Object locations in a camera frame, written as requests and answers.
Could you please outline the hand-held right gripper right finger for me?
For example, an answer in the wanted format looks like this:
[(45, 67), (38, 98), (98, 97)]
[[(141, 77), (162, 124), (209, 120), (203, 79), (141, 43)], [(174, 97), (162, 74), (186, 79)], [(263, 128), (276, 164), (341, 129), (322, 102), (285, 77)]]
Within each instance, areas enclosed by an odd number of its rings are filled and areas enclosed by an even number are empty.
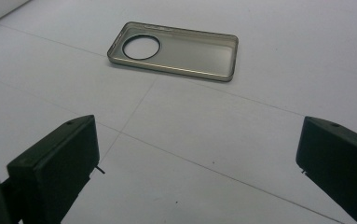
[(357, 133), (304, 118), (295, 161), (304, 174), (357, 221)]

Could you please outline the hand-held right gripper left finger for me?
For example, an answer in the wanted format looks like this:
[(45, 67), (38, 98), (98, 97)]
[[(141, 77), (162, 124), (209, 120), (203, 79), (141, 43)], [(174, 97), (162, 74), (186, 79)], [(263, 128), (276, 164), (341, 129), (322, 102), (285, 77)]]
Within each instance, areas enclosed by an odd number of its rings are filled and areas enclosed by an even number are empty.
[(7, 165), (25, 224), (60, 224), (100, 160), (95, 117), (71, 119)]

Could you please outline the translucent grey phone case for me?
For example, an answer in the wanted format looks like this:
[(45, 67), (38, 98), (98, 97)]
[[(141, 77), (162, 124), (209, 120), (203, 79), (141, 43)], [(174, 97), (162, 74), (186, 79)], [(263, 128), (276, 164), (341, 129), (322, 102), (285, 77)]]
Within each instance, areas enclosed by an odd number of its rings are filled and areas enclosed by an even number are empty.
[[(130, 56), (127, 46), (142, 37), (156, 41), (158, 50), (144, 58)], [(115, 64), (228, 82), (234, 76), (238, 45), (234, 35), (130, 21), (107, 57)]]

